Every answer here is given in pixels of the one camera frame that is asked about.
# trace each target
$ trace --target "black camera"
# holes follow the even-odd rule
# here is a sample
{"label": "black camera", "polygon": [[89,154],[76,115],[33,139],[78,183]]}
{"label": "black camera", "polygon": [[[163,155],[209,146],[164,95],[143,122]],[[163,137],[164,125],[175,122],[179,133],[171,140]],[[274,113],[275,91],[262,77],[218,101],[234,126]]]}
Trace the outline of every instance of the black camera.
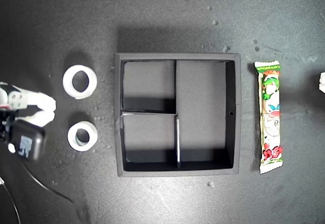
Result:
{"label": "black camera", "polygon": [[45,130],[24,120],[15,120],[16,111],[0,111],[0,141],[12,143],[15,153],[29,162],[37,161],[44,152]]}

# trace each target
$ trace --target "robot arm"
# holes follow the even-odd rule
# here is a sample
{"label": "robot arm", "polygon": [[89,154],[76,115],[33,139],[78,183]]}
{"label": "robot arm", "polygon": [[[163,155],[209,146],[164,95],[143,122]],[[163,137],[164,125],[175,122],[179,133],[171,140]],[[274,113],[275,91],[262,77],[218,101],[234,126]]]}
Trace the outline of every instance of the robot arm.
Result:
{"label": "robot arm", "polygon": [[16,119],[25,120],[40,127],[44,127],[54,120],[55,99],[41,92],[33,92],[0,82],[0,109],[17,111],[32,105],[37,106],[41,111],[33,116],[17,117]]}
{"label": "robot arm", "polygon": [[[18,117],[20,110],[36,105],[39,112]],[[50,96],[0,82],[0,141],[8,149],[27,161],[39,159],[45,143],[43,126],[54,117],[56,101]]]}

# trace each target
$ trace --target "white object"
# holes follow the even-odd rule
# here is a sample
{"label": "white object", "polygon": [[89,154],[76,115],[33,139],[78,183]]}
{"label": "white object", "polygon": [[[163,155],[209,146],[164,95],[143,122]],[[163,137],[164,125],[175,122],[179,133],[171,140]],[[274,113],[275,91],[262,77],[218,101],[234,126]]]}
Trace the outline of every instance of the white object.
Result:
{"label": "white object", "polygon": [[16,152],[15,145],[13,145],[12,143],[9,143],[8,150],[10,153],[14,154]]}
{"label": "white object", "polygon": [[[89,134],[88,142],[81,142],[77,137],[77,131],[84,129]],[[77,151],[87,151],[97,142],[98,133],[96,127],[89,121],[81,121],[73,125],[68,131],[68,142]]]}
{"label": "white object", "polygon": [[33,92],[0,82],[0,107],[16,111],[26,109],[28,106],[37,106],[41,111],[33,116],[16,119],[25,120],[40,127],[54,120],[55,99],[41,92]]}
{"label": "white object", "polygon": [[[88,87],[82,92],[77,91],[72,84],[72,79],[77,74],[77,72],[84,72],[88,77]],[[85,67],[83,65],[75,65],[68,68],[64,73],[63,87],[67,94],[71,97],[74,97],[77,100],[84,99],[91,96],[95,91],[97,87],[97,76],[91,68]]]}
{"label": "white object", "polygon": [[320,74],[319,90],[325,93],[325,73]]}
{"label": "white object", "polygon": [[27,116],[27,117],[17,117],[16,120],[24,120],[31,124],[44,127],[49,122],[53,121],[55,118],[54,112],[48,112],[48,111],[38,111],[33,116]]}

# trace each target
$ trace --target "red and green wrapper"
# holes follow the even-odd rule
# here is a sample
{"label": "red and green wrapper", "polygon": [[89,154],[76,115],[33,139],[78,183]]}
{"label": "red and green wrapper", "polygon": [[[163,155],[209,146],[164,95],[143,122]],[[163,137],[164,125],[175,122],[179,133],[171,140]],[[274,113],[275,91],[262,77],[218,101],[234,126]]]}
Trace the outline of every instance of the red and green wrapper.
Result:
{"label": "red and green wrapper", "polygon": [[280,64],[256,61],[258,72],[259,111],[261,114],[262,159],[260,173],[283,165],[280,146]]}

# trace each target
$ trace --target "black box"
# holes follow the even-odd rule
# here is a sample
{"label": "black box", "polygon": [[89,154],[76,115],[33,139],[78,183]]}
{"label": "black box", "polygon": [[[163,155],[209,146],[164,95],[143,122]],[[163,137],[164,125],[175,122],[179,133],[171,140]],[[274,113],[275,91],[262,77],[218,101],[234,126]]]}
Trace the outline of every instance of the black box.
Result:
{"label": "black box", "polygon": [[117,54],[114,112],[119,176],[238,173],[240,55]]}

